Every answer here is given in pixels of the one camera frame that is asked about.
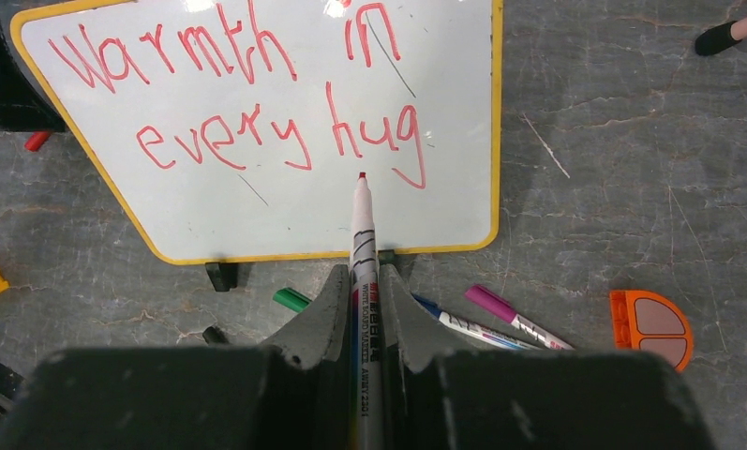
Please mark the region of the green capped marker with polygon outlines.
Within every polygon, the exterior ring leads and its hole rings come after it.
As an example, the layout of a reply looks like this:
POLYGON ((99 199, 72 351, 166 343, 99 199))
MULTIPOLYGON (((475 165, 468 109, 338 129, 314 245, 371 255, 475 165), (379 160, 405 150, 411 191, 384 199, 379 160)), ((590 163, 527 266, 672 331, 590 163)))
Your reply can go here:
POLYGON ((293 312, 300 313, 311 303, 311 300, 293 288, 283 288, 276 291, 273 300, 293 312))

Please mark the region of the purple capped marker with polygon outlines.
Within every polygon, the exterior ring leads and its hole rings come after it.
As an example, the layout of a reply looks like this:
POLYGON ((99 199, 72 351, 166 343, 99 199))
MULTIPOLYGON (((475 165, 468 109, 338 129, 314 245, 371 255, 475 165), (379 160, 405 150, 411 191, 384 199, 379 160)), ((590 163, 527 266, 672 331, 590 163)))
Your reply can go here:
POLYGON ((475 305, 492 313, 512 327, 527 334, 535 341, 552 350, 573 350, 574 347, 518 313, 505 299, 482 285, 467 289, 465 297, 475 305))

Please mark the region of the red capped marker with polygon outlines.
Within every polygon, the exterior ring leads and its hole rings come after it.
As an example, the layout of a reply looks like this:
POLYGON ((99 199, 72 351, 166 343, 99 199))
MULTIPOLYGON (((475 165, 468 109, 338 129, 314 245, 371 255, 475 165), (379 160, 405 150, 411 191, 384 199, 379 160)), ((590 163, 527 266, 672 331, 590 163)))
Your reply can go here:
POLYGON ((351 216, 351 318, 354 376, 351 447, 385 447, 381 378, 381 312, 379 263, 372 194, 361 172, 354 191, 351 216))

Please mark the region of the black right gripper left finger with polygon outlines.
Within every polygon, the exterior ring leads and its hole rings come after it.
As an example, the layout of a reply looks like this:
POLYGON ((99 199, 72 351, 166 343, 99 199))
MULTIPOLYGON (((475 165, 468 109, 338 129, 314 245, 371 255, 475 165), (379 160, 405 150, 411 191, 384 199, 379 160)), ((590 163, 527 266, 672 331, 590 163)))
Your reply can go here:
POLYGON ((0 449, 346 449, 348 268, 264 342, 79 348, 44 360, 0 449))

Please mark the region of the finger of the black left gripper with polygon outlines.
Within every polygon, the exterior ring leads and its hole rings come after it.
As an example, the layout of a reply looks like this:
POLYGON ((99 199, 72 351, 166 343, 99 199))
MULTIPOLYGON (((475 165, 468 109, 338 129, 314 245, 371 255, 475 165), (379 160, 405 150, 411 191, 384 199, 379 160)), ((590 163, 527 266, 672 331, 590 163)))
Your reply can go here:
POLYGON ((64 132, 66 123, 24 77, 0 28, 0 131, 64 132))

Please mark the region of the yellow framed whiteboard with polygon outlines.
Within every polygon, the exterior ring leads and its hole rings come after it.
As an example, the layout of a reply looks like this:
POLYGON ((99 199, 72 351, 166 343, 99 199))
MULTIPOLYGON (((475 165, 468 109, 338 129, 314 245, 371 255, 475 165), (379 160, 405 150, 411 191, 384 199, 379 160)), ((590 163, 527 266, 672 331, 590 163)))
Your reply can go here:
POLYGON ((71 1, 11 40, 145 244, 178 265, 498 233, 501 1, 71 1))

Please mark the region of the pink tripod stand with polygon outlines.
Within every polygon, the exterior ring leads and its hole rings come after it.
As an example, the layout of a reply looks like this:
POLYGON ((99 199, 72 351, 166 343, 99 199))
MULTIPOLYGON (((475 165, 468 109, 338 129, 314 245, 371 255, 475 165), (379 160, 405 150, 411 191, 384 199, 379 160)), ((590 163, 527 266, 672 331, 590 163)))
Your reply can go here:
POLYGON ((713 56, 736 46, 746 38, 747 17, 711 27, 695 39, 694 50, 700 56, 713 56))

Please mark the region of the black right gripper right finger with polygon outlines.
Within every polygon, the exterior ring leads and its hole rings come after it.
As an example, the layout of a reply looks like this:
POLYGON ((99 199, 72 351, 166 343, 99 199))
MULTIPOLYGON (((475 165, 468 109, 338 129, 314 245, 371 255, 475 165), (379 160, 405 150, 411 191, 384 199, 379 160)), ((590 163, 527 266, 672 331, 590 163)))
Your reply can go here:
POLYGON ((484 350, 380 270, 391 449, 711 449, 682 377, 643 352, 484 350))

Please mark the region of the orange lego brick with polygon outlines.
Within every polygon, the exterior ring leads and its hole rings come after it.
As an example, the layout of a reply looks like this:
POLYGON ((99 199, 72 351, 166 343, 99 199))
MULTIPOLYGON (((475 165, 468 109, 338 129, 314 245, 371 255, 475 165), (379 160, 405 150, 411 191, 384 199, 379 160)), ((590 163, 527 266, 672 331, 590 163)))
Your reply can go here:
POLYGON ((687 368, 694 352, 694 335, 675 304, 655 292, 613 290, 609 305, 617 349, 655 353, 677 372, 687 368))

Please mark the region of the blue capped marker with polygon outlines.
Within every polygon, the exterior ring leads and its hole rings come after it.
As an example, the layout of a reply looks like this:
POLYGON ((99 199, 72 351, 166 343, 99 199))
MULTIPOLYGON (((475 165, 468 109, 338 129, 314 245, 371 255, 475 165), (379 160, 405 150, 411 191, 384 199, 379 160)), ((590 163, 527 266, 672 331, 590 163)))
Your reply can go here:
POLYGON ((470 322, 464 318, 448 313, 420 295, 413 294, 412 297, 441 324, 469 338, 480 340, 488 345, 504 350, 539 350, 539 347, 529 344, 528 342, 504 335, 503 333, 487 328, 478 323, 470 322))

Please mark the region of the red marker cap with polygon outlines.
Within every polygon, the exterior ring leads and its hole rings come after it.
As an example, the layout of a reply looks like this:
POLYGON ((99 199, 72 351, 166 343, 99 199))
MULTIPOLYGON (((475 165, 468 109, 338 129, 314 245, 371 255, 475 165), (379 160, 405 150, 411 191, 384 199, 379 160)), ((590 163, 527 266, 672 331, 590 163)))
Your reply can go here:
POLYGON ((37 152, 50 139, 52 132, 37 131, 31 134, 24 144, 24 148, 29 152, 37 152))

